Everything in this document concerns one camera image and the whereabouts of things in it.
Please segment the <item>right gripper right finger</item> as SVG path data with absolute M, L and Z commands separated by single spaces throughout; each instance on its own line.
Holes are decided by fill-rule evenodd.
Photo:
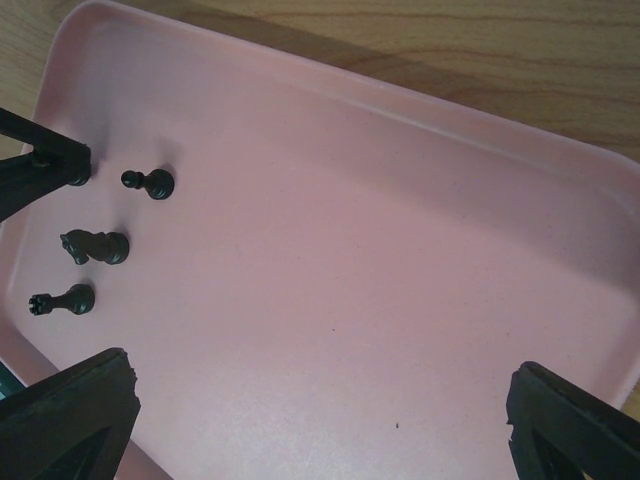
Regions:
M 520 479 L 639 477 L 639 422 L 536 362 L 512 374 L 506 412 Z

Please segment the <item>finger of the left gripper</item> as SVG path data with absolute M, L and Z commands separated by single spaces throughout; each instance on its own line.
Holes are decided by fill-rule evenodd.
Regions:
M 1 219 L 66 185 L 82 186 L 92 173 L 89 146 L 6 109 L 1 135 L 32 147 L 1 161 Z

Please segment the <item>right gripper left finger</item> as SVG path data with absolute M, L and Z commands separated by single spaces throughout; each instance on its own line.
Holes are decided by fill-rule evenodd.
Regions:
M 113 479 L 141 404 L 122 348 L 1 401 L 3 479 Z

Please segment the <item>black chess piece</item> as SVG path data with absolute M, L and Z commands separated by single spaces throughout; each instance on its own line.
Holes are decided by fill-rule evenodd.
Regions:
M 76 265 L 90 260 L 117 265 L 123 263 L 130 253 L 126 235 L 120 232 L 91 233 L 75 229 L 60 235 L 62 248 L 72 257 Z
M 168 199 L 175 188 L 173 175 L 165 169 L 154 169 L 147 175 L 127 170 L 121 175 L 121 183 L 129 189 L 144 190 L 153 200 Z
M 95 305 L 96 295 L 90 284 L 71 286 L 64 294 L 52 296 L 48 293 L 36 294 L 29 299 L 29 311 L 34 316 L 47 315 L 56 309 L 64 309 L 75 315 L 89 313 Z

